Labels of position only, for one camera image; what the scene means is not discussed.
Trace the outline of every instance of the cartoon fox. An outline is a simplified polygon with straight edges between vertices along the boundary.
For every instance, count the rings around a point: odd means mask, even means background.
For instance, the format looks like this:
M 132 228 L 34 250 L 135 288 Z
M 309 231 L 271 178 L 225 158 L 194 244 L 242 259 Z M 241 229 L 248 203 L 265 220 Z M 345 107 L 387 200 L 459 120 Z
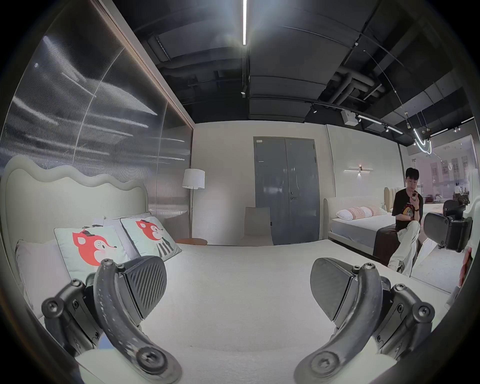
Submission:
M 155 224 L 146 220 L 136 221 L 138 227 L 144 232 L 150 240 L 156 243 L 160 257 L 167 256 L 170 252 L 173 252 L 173 248 L 170 242 L 163 237 L 163 229 L 157 227 Z
M 80 233 L 72 233 L 73 243 L 78 247 L 78 253 L 88 264 L 99 266 L 103 259 L 113 258 L 112 253 L 117 247 L 112 247 L 107 240 L 99 235 L 92 235 L 87 230 Z

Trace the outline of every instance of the ceiling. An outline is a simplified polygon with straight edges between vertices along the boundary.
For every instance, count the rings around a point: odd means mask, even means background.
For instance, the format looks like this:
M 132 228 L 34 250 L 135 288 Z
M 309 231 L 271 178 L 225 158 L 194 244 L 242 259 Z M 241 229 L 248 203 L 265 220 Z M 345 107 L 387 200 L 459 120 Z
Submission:
M 404 134 L 349 128 L 410 145 L 411 128 L 426 138 L 472 116 L 442 45 L 401 2 L 248 0 L 245 46 L 242 0 L 114 2 L 195 122 L 345 126 L 345 108 Z

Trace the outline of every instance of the white wall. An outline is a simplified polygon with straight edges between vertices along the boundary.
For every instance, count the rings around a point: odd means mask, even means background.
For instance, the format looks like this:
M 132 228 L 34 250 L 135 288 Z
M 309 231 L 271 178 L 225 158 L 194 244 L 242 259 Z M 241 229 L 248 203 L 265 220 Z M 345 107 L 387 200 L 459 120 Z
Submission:
M 395 142 L 350 128 L 335 125 L 327 127 L 337 197 L 376 195 L 383 199 L 385 187 L 404 185 L 400 153 Z M 373 171 L 361 175 L 344 171 L 360 164 Z
M 194 193 L 192 235 L 223 245 L 234 245 L 243 237 L 245 207 L 255 206 L 254 136 L 315 140 L 322 233 L 323 199 L 335 193 L 326 126 L 246 120 L 195 125 L 192 168 L 205 171 L 205 189 Z

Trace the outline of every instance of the glass wall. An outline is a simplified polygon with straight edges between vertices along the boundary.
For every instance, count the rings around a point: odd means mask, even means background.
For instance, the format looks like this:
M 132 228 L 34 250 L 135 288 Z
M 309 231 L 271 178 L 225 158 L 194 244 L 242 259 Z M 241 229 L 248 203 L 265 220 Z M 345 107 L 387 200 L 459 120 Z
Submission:
M 0 172 L 15 155 L 43 168 L 140 179 L 162 221 L 188 215 L 181 187 L 192 131 L 93 2 L 72 1 L 36 48 L 0 137 Z M 172 236 L 188 236 L 188 217 Z
M 432 149 L 432 154 L 411 155 L 419 170 L 418 189 L 426 203 L 469 198 L 469 170 L 478 168 L 472 136 L 464 136 Z

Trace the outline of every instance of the white chair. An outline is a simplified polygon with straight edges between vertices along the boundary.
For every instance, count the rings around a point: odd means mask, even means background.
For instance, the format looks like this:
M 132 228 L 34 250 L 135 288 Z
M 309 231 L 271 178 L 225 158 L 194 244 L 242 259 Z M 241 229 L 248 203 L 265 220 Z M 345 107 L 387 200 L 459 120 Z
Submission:
M 245 207 L 243 237 L 237 245 L 241 247 L 273 245 L 270 226 L 270 207 Z

